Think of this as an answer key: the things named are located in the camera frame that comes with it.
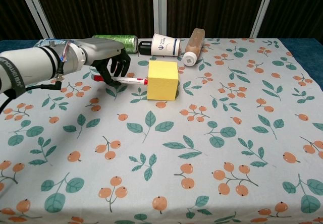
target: yellow foam block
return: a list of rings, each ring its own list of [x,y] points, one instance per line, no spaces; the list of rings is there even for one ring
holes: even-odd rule
[[[177,62],[149,61],[147,99],[175,100]]]

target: tablecloth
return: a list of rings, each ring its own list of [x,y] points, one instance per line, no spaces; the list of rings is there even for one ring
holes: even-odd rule
[[[176,61],[176,100],[84,66],[0,115],[0,221],[323,221],[323,94],[278,39],[206,39],[193,67],[130,57],[129,77]]]

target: white paper cup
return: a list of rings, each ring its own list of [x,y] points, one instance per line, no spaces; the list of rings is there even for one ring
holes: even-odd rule
[[[180,39],[155,34],[152,38],[151,55],[178,56]]]

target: robotic hand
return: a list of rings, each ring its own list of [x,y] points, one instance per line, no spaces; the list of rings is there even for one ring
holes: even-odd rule
[[[27,49],[4,51],[0,53],[0,93],[9,98],[0,107],[0,114],[6,105],[24,92],[41,88],[60,90],[63,75],[73,73],[83,65],[95,67],[110,86],[120,85],[114,81],[107,69],[112,59],[111,73],[124,77],[130,65],[130,57],[120,42],[103,38],[68,40],[64,44],[49,45]],[[37,85],[26,88],[25,85],[39,83],[56,78],[54,85]]]

